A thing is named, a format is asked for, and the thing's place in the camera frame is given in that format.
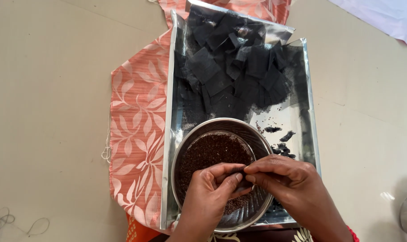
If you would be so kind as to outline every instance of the fingernail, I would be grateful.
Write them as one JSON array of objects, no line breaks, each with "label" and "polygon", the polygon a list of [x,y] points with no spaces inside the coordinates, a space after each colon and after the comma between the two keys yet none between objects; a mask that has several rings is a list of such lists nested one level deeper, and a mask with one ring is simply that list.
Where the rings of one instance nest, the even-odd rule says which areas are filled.
[{"label": "fingernail", "polygon": [[245,179],[247,179],[247,181],[249,181],[249,182],[251,182],[253,184],[256,182],[256,178],[254,176],[252,176],[252,175],[247,175],[245,177]]},{"label": "fingernail", "polygon": [[236,173],[235,177],[236,177],[236,179],[238,179],[238,181],[242,180],[242,174],[241,173]]}]

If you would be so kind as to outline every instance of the black net fabric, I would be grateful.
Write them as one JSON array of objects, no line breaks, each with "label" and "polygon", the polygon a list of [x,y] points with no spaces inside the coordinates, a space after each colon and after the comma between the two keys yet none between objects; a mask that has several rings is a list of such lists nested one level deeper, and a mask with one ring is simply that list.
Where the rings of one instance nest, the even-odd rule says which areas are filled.
[{"label": "black net fabric", "polygon": [[280,42],[265,43],[260,22],[235,12],[191,11],[178,31],[174,92],[185,134],[212,118],[249,123],[295,88],[286,76],[294,58]]}]

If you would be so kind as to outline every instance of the person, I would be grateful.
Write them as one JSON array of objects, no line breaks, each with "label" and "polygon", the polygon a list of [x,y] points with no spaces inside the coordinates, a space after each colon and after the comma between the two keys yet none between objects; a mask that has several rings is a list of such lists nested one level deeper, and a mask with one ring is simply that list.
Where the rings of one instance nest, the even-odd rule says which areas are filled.
[{"label": "person", "polygon": [[[242,164],[220,163],[193,173],[181,217],[166,241],[210,241],[208,238],[221,220],[227,201],[251,191],[251,188],[237,190],[242,179],[271,193],[293,219],[311,232],[314,241],[359,241],[342,220],[319,174],[310,163],[269,155],[245,167],[245,178],[241,173],[231,174],[243,167]],[[272,240],[266,238],[257,241]]]}]

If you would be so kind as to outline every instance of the right hand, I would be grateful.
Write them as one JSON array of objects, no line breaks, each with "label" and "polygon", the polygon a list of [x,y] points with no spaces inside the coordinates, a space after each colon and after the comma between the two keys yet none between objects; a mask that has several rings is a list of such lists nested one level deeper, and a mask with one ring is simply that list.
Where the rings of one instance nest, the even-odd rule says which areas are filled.
[{"label": "right hand", "polygon": [[270,192],[319,242],[351,242],[342,220],[313,165],[269,155],[244,169],[246,179]]}]

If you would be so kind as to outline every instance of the aluminum foil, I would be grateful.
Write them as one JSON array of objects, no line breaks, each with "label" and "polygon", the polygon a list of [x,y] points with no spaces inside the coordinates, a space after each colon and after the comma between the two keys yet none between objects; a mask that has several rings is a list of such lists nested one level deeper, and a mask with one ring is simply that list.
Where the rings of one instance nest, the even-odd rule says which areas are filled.
[{"label": "aluminum foil", "polygon": [[[190,11],[201,13],[227,12],[227,9],[216,7],[200,1],[189,0]],[[294,29],[273,22],[264,21],[251,16],[240,14],[244,18],[262,22],[266,28],[266,43],[281,41],[286,44]],[[168,87],[167,87],[167,108],[166,108],[166,129],[165,146],[163,156],[163,179],[162,179],[162,199],[161,199],[161,223],[160,229],[167,229],[173,222],[178,220],[179,208],[175,201],[171,186],[171,169],[175,152],[187,135],[181,128],[182,121],[182,98],[177,93],[177,84],[174,79],[174,51],[186,50],[185,36],[187,22],[175,10],[171,11],[173,20],[173,30],[171,34],[171,46],[169,56]],[[314,117],[314,104],[312,99],[311,79],[309,74],[308,55],[306,39],[294,41],[288,45],[288,50],[292,58],[298,58],[300,65],[296,69],[287,69],[286,76],[292,79],[294,86],[290,97],[286,102],[273,106],[268,112],[254,114],[250,119],[250,124],[257,129],[266,126],[279,125],[284,131],[293,130],[296,134],[287,142],[292,154],[297,155],[298,160],[312,163],[320,174],[319,153],[317,143],[317,133]],[[285,135],[284,131],[274,134],[263,134],[266,140],[272,145],[279,143],[279,139]],[[288,213],[274,205],[251,227],[246,230],[265,230],[276,228],[298,227],[298,223]]]}]

